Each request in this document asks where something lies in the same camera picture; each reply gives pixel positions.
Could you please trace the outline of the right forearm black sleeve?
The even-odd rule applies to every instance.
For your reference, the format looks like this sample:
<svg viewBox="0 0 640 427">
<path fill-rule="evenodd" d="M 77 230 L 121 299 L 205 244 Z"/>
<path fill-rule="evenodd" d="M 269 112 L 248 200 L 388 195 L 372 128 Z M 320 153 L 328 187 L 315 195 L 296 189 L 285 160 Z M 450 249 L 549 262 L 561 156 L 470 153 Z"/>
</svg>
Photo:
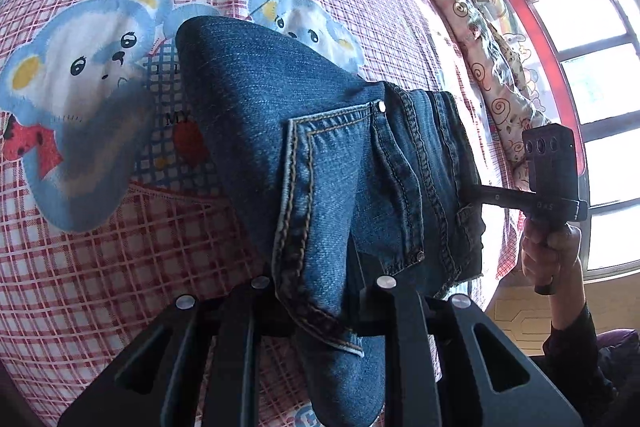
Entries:
<svg viewBox="0 0 640 427">
<path fill-rule="evenodd" d="M 598 346 L 580 265 L 558 277 L 550 305 L 551 333 L 540 368 L 586 426 L 637 426 L 639 334 Z"/>
</svg>

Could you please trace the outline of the person's right hand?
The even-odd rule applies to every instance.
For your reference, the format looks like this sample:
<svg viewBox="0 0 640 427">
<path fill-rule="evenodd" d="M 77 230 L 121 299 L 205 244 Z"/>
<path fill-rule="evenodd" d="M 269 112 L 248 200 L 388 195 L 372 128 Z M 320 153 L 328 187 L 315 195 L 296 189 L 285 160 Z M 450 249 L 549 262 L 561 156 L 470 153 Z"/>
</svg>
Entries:
<svg viewBox="0 0 640 427">
<path fill-rule="evenodd" d="M 550 287 L 559 294 L 582 283 L 579 259 L 582 231 L 574 225 L 562 225 L 552 231 L 549 225 L 527 218 L 521 240 L 522 270 L 535 287 Z"/>
</svg>

